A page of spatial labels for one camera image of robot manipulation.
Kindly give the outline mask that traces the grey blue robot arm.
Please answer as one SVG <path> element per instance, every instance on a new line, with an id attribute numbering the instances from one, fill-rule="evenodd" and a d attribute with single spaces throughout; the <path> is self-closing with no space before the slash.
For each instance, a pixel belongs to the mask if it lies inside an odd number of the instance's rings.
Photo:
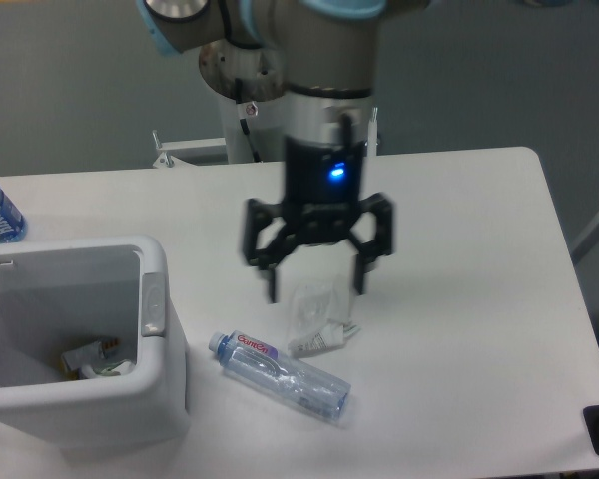
<path id="1" fill-rule="evenodd" d="M 141 1 L 158 48 L 179 55 L 225 40 L 245 52 L 278 51 L 285 186 L 281 201 L 245 204 L 242 252 L 269 285 L 302 245 L 349 241 L 353 287 L 393 252 L 393 205 L 360 194 L 380 24 L 422 1 Z"/>

